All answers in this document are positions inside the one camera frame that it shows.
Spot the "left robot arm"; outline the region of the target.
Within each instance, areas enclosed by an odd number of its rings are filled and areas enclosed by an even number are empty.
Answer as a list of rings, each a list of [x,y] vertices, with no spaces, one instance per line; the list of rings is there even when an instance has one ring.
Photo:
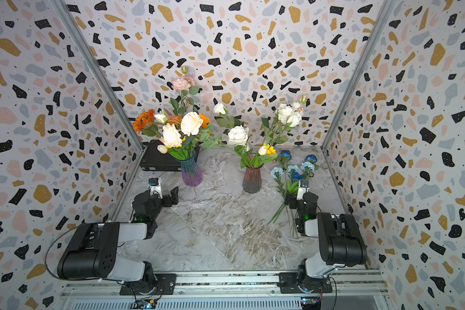
[[[130,222],[83,223],[58,262],[57,277],[62,280],[110,280],[120,282],[121,295],[169,295],[175,276],[159,279],[152,264],[118,255],[120,246],[151,239],[161,211],[177,205],[179,188],[161,195],[154,187],[134,197]]]

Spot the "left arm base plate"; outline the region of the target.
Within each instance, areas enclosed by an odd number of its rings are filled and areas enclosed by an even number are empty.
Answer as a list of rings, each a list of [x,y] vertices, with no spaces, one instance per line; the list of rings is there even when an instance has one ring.
[[[150,276],[137,282],[125,282],[120,289],[121,296],[166,296],[174,293],[177,274],[164,273]]]

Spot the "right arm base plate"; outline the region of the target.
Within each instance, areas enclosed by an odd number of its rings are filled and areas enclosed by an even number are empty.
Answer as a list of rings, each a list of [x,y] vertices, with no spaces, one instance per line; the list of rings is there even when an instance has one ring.
[[[298,273],[279,273],[278,284],[281,294],[328,294],[333,292],[330,280],[310,278]]]

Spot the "purple glass vase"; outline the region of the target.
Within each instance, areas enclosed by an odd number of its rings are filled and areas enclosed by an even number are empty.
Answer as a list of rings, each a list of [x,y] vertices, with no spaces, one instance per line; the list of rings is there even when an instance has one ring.
[[[203,175],[194,156],[190,159],[181,161],[180,164],[184,184],[190,187],[200,185],[203,180]]]

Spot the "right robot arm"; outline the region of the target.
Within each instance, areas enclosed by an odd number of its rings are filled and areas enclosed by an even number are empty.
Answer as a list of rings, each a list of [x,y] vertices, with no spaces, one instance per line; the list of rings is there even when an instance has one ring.
[[[300,200],[288,195],[285,202],[296,210],[295,228],[302,236],[316,238],[319,251],[305,258],[295,273],[280,273],[278,287],[282,294],[330,293],[329,274],[344,267],[363,265],[367,250],[356,219],[351,214],[323,212],[319,197],[312,192]]]

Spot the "dark red glass vase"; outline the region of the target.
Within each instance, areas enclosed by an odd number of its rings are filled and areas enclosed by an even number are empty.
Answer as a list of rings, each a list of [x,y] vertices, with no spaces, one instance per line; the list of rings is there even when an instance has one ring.
[[[242,187],[249,194],[257,193],[262,188],[261,168],[247,167]]]

